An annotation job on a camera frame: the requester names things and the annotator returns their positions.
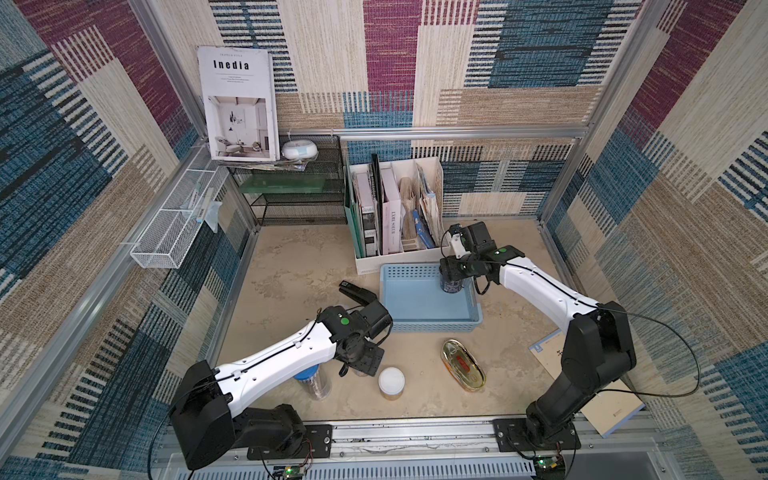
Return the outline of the grey round tin can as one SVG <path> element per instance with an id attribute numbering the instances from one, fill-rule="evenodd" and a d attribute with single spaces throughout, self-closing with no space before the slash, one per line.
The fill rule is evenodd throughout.
<path id="1" fill-rule="evenodd" d="M 440 286 L 441 289 L 449 294 L 458 293 L 463 289 L 464 275 L 456 267 L 447 263 L 440 264 Z"/>

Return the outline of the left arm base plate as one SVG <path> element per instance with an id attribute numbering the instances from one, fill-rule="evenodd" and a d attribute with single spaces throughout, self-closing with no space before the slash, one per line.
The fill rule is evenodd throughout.
<path id="1" fill-rule="evenodd" d="M 331 424 L 308 424 L 305 433 L 296 440 L 290 440 L 287 447 L 277 450 L 266 447 L 249 447 L 247 459 L 288 460 L 288 459 L 327 459 L 333 446 L 333 426 Z"/>

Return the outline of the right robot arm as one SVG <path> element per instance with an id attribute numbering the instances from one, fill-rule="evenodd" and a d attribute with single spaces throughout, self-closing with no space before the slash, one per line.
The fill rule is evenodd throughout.
<path id="1" fill-rule="evenodd" d="M 565 334 L 561 372 L 548 390 L 526 409 L 520 435 L 532 449 L 548 449 L 571 433 L 575 414 L 600 393 L 614 393 L 614 382 L 637 364 L 630 312 L 616 302 L 600 303 L 540 269 L 521 250 L 499 246 L 487 226 L 454 224 L 439 246 L 441 287 L 459 291 L 465 281 L 484 278 L 526 299 Z"/>

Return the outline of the oval gold fish tin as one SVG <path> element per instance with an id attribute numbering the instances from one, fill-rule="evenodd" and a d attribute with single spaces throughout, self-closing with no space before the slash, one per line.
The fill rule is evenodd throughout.
<path id="1" fill-rule="evenodd" d="M 466 391 L 478 392 L 486 383 L 486 375 L 466 349 L 456 339 L 446 340 L 441 347 L 441 360 L 452 378 Z"/>

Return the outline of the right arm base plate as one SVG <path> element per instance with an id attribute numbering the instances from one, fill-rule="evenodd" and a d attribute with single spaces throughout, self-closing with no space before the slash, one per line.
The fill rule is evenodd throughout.
<path id="1" fill-rule="evenodd" d="M 572 422 L 550 427 L 518 416 L 494 419 L 492 427 L 500 452 L 573 451 L 582 447 Z"/>

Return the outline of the light blue plastic basket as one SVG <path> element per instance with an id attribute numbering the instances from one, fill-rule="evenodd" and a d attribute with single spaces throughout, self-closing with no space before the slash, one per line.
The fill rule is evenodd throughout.
<path id="1" fill-rule="evenodd" d="M 471 332 L 483 322 L 473 282 L 466 279 L 457 293 L 445 292 L 437 263 L 383 265 L 379 300 L 394 333 Z"/>

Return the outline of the small orange can white lid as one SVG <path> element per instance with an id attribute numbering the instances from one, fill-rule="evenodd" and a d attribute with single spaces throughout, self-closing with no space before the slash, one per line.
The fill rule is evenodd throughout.
<path id="1" fill-rule="evenodd" d="M 388 400 L 398 399 L 403 394 L 405 386 L 405 375 L 396 367 L 387 367 L 378 376 L 379 390 Z"/>

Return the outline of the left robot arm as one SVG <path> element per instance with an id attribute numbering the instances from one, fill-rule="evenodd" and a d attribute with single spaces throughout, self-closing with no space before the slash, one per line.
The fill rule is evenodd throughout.
<path id="1" fill-rule="evenodd" d="M 331 360 L 344 371 L 375 375 L 392 325 L 379 301 L 351 311 L 330 306 L 293 335 L 249 357 L 218 367 L 205 360 L 193 364 L 168 410 L 187 469 L 199 471 L 238 448 L 279 458 L 303 454 L 307 429 L 297 411 L 289 404 L 256 408 L 254 402 Z"/>

